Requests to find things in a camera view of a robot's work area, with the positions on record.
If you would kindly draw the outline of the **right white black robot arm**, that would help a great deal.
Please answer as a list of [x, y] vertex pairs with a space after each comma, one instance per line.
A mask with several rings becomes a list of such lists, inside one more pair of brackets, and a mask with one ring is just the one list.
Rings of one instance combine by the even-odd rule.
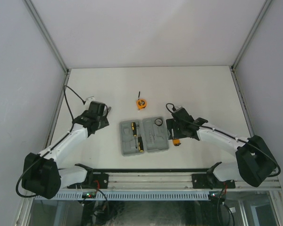
[[210, 187], [242, 179], [252, 187], [259, 187], [266, 178], [277, 177], [281, 168], [262, 137], [241, 137], [229, 134], [201, 117], [194, 119], [185, 108], [167, 109], [175, 121], [175, 128], [185, 138], [213, 144], [236, 158], [234, 162], [217, 162], [206, 172]]

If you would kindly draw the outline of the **orange hex key set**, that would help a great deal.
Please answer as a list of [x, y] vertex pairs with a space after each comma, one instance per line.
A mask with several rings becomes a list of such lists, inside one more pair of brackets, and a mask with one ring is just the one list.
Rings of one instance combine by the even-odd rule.
[[179, 139], [173, 139], [172, 141], [173, 141], [174, 146], [180, 146], [181, 145], [181, 142], [180, 142]]

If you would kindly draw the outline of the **orange tape measure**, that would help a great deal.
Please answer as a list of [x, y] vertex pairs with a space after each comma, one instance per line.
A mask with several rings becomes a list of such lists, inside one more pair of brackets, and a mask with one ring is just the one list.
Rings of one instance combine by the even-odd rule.
[[136, 101], [136, 104], [137, 104], [138, 110], [144, 109], [144, 108], [146, 108], [146, 106], [147, 106], [147, 102], [146, 102], [145, 99], [138, 99], [138, 100]]

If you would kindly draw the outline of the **black tape roll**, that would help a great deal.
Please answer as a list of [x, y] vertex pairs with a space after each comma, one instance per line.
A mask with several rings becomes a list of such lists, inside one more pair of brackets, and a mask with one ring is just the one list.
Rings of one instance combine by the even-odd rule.
[[157, 125], [157, 126], [162, 126], [162, 124], [163, 124], [163, 120], [161, 119], [161, 118], [156, 118], [155, 119], [155, 121], [154, 121], [154, 123]]

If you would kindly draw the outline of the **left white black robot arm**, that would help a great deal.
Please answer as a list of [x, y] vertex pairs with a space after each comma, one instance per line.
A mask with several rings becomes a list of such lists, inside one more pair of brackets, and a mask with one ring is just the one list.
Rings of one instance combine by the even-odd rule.
[[23, 173], [16, 183], [16, 194], [25, 197], [19, 191], [22, 187], [32, 192], [32, 197], [51, 199], [60, 189], [73, 184], [91, 187], [94, 182], [92, 168], [81, 163], [63, 169], [60, 165], [77, 145], [109, 125], [110, 111], [111, 108], [105, 103], [91, 101], [89, 107], [72, 120], [71, 129], [62, 138], [38, 154], [29, 153], [24, 161]]

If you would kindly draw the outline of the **grey plastic tool case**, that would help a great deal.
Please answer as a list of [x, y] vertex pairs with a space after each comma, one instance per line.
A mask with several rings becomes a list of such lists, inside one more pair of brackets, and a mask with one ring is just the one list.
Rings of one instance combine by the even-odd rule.
[[[163, 120], [162, 126], [157, 126], [156, 118]], [[137, 124], [137, 137], [142, 136], [144, 151], [137, 149], [137, 137], [133, 136], [131, 123]], [[123, 121], [119, 124], [122, 155], [138, 155], [144, 152], [155, 153], [167, 151], [169, 149], [168, 131], [166, 121], [162, 116], [149, 117], [142, 120]]]

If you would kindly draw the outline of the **black yellow screwdriver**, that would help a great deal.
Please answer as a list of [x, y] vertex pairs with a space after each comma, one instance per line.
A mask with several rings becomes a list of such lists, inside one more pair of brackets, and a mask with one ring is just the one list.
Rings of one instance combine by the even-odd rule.
[[143, 145], [142, 136], [138, 136], [137, 137], [137, 149], [138, 149], [139, 152], [143, 152], [144, 151], [144, 145]]
[[133, 136], [137, 137], [137, 124], [136, 122], [131, 123], [132, 131], [133, 131]]

